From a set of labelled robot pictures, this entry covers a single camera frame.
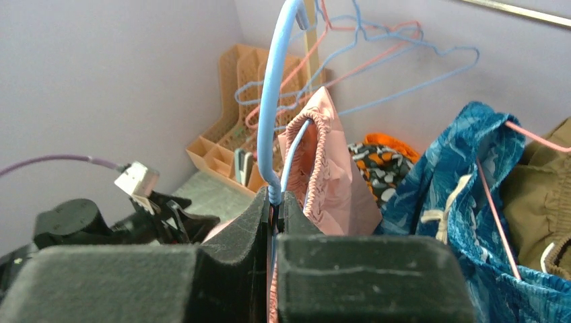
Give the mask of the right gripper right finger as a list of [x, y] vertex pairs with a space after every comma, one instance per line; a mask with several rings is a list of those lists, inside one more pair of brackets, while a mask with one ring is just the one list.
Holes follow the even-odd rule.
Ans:
[[327, 236], [285, 192], [271, 322], [474, 322], [451, 249], [425, 236]]

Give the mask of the pink shorts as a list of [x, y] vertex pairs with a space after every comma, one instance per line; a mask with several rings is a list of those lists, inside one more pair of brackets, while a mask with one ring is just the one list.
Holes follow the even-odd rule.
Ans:
[[325, 234], [372, 233], [381, 214], [349, 153], [325, 87], [311, 96], [278, 141], [282, 186], [295, 195], [308, 220]]

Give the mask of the light blue wire hanger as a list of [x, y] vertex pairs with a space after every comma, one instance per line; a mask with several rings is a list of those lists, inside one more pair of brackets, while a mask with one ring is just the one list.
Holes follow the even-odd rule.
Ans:
[[281, 182], [273, 170], [273, 136], [284, 63], [294, 22], [301, 30], [307, 30], [310, 26], [304, 2], [286, 0], [273, 32], [259, 105], [258, 166], [262, 179], [268, 183], [269, 202], [272, 205], [281, 203]]

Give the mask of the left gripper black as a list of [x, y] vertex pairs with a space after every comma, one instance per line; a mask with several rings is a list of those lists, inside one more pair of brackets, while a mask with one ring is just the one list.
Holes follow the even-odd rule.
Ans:
[[152, 223], [161, 244], [200, 244], [221, 222], [214, 215], [181, 215], [193, 203], [188, 198], [153, 190], [147, 198], [130, 196], [129, 199], [135, 210]]

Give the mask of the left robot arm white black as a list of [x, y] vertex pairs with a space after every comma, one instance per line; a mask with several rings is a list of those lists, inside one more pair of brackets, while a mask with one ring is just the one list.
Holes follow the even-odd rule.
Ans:
[[215, 215], [185, 209], [191, 199], [152, 192], [147, 210], [130, 200], [134, 213], [107, 225], [97, 204], [72, 199], [36, 216], [32, 241], [1, 257], [1, 297], [5, 297], [22, 267], [37, 251], [60, 245], [196, 244], [220, 223]]

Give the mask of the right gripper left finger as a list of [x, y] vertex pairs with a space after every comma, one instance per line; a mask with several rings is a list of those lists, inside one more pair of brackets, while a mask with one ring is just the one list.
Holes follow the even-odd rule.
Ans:
[[23, 267], [2, 322], [265, 322], [266, 188], [199, 245], [57, 246]]

